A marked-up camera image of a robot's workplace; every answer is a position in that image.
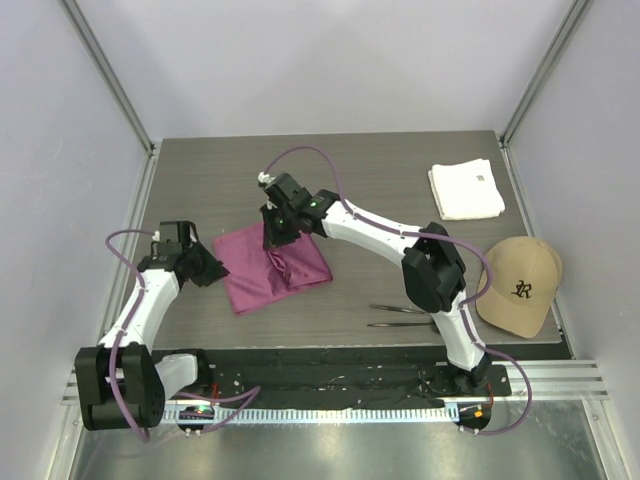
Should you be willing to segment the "magenta cloth napkin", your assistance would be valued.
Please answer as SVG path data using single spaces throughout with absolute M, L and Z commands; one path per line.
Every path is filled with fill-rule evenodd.
M 252 313 L 333 280 L 316 243 L 302 235 L 293 243 L 265 250 L 261 223 L 218 236 L 212 246 L 229 274 L 223 279 L 232 312 Z

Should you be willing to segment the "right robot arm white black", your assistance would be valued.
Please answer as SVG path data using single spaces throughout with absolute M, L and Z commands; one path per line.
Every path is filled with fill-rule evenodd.
M 408 299 L 434 320 L 444 340 L 451 380 L 472 395 L 488 381 L 486 346 L 472 322 L 466 295 L 466 266 L 444 227 L 395 223 L 359 210 L 338 194 L 311 194 L 287 173 L 258 175 L 267 196 L 261 207 L 266 250 L 289 245 L 303 234 L 348 242 L 375 253 L 402 272 Z

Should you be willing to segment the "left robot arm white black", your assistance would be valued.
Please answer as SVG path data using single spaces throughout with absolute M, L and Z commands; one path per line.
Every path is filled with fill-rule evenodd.
M 159 425 L 167 400 L 180 391 L 200 399 L 212 389 L 203 350 L 179 349 L 155 362 L 153 344 L 186 283 L 208 287 L 229 271 L 200 242 L 154 242 L 136 273 L 136 286 L 115 324 L 75 358 L 80 410 L 89 431 L 130 428 L 146 436 Z

